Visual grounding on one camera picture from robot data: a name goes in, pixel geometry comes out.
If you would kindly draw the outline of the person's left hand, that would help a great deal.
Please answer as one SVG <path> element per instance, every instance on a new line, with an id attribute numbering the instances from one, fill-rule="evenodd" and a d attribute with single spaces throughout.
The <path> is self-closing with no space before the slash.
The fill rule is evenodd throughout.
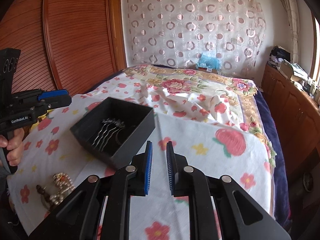
<path id="1" fill-rule="evenodd" d="M 7 160 L 10 166 L 17 166 L 21 162 L 24 150 L 23 137 L 23 128 L 14 130 L 14 136 L 10 140 L 1 135 L 1 147 L 9 151 Z"/>

